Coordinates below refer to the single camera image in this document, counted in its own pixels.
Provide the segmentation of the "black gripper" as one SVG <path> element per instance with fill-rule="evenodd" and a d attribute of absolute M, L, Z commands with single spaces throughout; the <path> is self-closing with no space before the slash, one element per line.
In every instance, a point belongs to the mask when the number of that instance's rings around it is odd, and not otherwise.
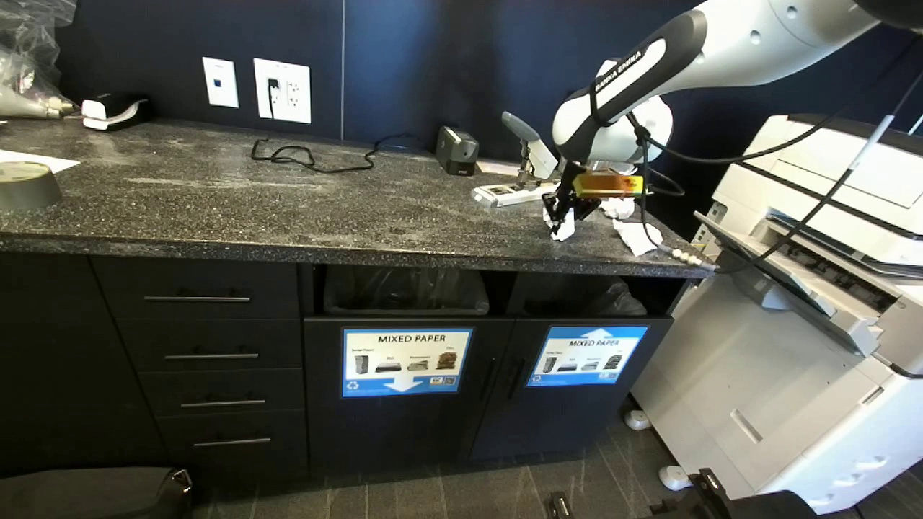
<path fill-rule="evenodd" d="M 556 188 L 542 196 L 548 220 L 565 220 L 577 207 L 574 172 L 564 172 Z"/>

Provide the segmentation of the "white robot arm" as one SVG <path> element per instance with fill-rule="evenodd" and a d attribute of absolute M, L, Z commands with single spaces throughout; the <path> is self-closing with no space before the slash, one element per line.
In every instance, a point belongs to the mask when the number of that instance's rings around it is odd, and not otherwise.
<path fill-rule="evenodd" d="M 685 88 L 764 87 L 849 47 L 877 23 L 920 31 L 923 0 L 702 0 L 572 91 L 551 119 L 564 162 L 546 215 L 584 220 L 574 178 L 592 162 L 633 163 L 640 143 L 629 114 Z"/>

